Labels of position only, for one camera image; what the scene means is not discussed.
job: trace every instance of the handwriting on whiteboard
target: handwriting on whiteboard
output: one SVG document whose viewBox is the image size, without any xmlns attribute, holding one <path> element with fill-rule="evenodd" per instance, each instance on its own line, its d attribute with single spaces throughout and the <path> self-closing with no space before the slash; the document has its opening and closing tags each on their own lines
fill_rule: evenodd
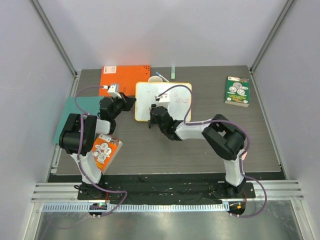
<svg viewBox="0 0 320 240">
<path fill-rule="evenodd" d="M 181 98 L 178 96 L 176 92 L 170 93 L 170 98 L 174 99 L 174 102 L 177 104 L 188 104 L 189 103 L 189 98 Z"/>
</svg>

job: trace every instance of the white wall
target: white wall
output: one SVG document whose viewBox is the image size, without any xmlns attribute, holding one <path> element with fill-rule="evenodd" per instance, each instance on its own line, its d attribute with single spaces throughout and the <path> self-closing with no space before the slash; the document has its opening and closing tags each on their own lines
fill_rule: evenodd
<svg viewBox="0 0 320 240">
<path fill-rule="evenodd" d="M 320 238 L 320 1 L 298 0 L 256 72 L 285 172 L 298 179 Z"/>
<path fill-rule="evenodd" d="M 1 1 L 0 36 L 0 236 L 21 240 L 72 76 L 29 1 Z"/>
<path fill-rule="evenodd" d="M 286 0 L 40 0 L 77 70 L 251 66 Z"/>
</svg>

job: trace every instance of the white label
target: white label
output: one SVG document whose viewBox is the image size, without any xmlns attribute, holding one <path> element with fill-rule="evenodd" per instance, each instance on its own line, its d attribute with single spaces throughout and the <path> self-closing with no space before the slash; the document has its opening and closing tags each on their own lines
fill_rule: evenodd
<svg viewBox="0 0 320 240">
<path fill-rule="evenodd" d="M 228 80 L 240 82 L 240 78 L 239 77 L 234 77 L 234 76 L 228 76 Z"/>
<path fill-rule="evenodd" d="M 105 140 L 106 142 L 110 142 L 110 140 L 111 140 L 111 137 L 109 137 L 109 136 L 107 136 L 107 135 L 103 135 L 103 134 L 101 134 L 100 136 L 99 136 L 99 138 L 100 139 L 102 139 L 102 140 Z"/>
<path fill-rule="evenodd" d="M 115 74 L 117 72 L 117 66 L 105 66 L 103 68 L 103 74 Z"/>
</svg>

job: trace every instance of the orange notebook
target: orange notebook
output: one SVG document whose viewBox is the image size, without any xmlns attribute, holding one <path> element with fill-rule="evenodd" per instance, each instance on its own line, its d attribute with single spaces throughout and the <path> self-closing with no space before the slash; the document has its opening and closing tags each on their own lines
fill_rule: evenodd
<svg viewBox="0 0 320 240">
<path fill-rule="evenodd" d="M 126 96 L 136 95 L 136 83 L 147 82 L 150 78 L 150 65 L 140 66 L 104 66 L 100 85 L 119 84 L 119 91 Z M 100 88 L 99 96 L 107 96 L 107 89 Z"/>
<path fill-rule="evenodd" d="M 104 174 L 119 152 L 122 141 L 106 134 L 100 134 L 94 141 L 92 153 L 96 166 Z"/>
</svg>

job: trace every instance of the white cup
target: white cup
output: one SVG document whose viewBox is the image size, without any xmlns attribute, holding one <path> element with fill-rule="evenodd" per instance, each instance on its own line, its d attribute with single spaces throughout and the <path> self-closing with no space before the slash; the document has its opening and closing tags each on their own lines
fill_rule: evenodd
<svg viewBox="0 0 320 240">
<path fill-rule="evenodd" d="M 159 76 L 151 76 L 151 77 L 149 77 L 148 82 L 162 83 L 163 80 L 162 80 L 162 78 L 159 77 Z"/>
</svg>

